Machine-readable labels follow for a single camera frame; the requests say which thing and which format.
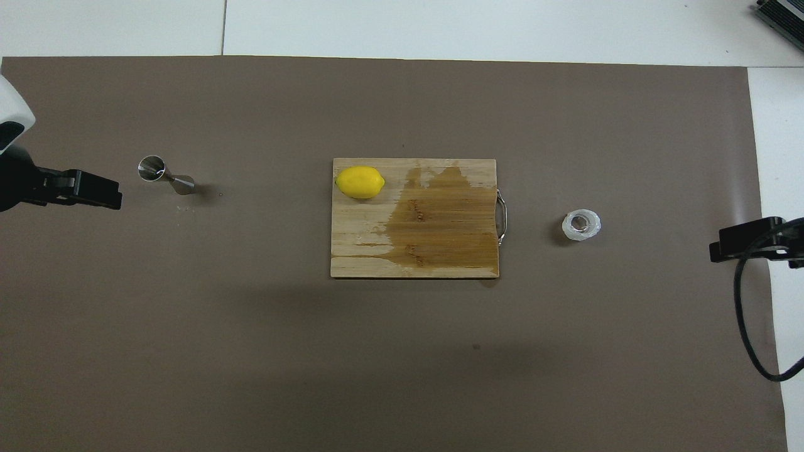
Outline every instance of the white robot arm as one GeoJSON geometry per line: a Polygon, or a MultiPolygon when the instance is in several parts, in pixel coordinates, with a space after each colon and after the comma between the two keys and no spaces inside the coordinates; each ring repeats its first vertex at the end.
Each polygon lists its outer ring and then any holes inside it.
{"type": "Polygon", "coordinates": [[[0,212],[18,203],[86,204],[119,210],[123,195],[117,182],[82,170],[36,166],[27,151],[14,144],[35,121],[28,104],[0,76],[0,212]]]}
{"type": "Polygon", "coordinates": [[[30,129],[36,118],[23,97],[0,76],[0,154],[30,129]]]}

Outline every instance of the black cable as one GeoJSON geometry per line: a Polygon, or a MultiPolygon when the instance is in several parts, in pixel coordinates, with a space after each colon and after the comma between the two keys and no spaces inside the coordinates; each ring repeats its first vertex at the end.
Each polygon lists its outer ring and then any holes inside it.
{"type": "Polygon", "coordinates": [[[751,363],[755,368],[757,368],[763,377],[771,381],[785,381],[793,378],[804,368],[804,356],[802,356],[802,358],[798,360],[796,364],[793,364],[793,367],[778,375],[774,375],[762,367],[762,363],[759,362],[757,353],[754,351],[751,341],[749,340],[749,333],[745,330],[745,319],[743,318],[743,301],[741,293],[742,289],[740,287],[743,279],[743,269],[745,268],[745,262],[747,262],[748,259],[751,258],[751,255],[757,251],[762,242],[768,240],[774,234],[786,231],[788,229],[798,228],[800,226],[804,226],[804,218],[797,218],[795,220],[788,221],[787,223],[782,223],[772,227],[757,237],[756,240],[754,240],[751,245],[748,246],[743,255],[740,256],[740,260],[737,262],[737,267],[734,269],[734,308],[737,312],[737,326],[740,328],[740,337],[743,339],[745,350],[749,353],[751,363]]]}

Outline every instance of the jigger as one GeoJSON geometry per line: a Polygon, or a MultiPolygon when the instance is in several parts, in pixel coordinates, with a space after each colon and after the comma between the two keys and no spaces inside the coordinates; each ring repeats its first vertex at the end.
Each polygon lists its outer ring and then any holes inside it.
{"type": "Polygon", "coordinates": [[[146,182],[169,182],[180,195],[189,195],[195,191],[195,181],[190,176],[173,176],[165,166],[165,161],[158,155],[149,155],[137,166],[140,177],[146,182]]]}

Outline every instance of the black device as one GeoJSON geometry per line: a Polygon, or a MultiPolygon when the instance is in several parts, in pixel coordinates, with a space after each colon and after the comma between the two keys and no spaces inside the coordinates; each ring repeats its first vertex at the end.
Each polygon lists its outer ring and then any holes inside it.
{"type": "Polygon", "coordinates": [[[759,0],[757,16],[804,51],[804,0],[759,0]]]}
{"type": "Polygon", "coordinates": [[[36,166],[21,147],[0,154],[0,212],[18,203],[46,206],[86,204],[120,210],[120,184],[82,170],[57,171],[36,166]]]}
{"type": "Polygon", "coordinates": [[[745,263],[749,259],[764,257],[771,261],[787,261],[791,269],[804,267],[804,218],[785,222],[780,216],[769,216],[721,229],[718,235],[720,240],[709,245],[709,260],[724,262],[737,259],[734,269],[734,308],[740,338],[751,363],[768,380],[785,381],[793,378],[804,368],[804,356],[780,374],[768,372],[759,362],[745,329],[741,283],[745,263]]]}

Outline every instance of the metal handle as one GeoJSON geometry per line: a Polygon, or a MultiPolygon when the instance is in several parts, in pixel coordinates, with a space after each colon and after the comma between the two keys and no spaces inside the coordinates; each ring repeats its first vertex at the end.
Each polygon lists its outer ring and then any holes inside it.
{"type": "Polygon", "coordinates": [[[503,239],[505,238],[505,233],[508,231],[508,206],[505,205],[505,200],[503,196],[500,195],[500,190],[497,190],[497,204],[502,206],[502,232],[499,230],[497,231],[497,246],[503,244],[503,239]]]}

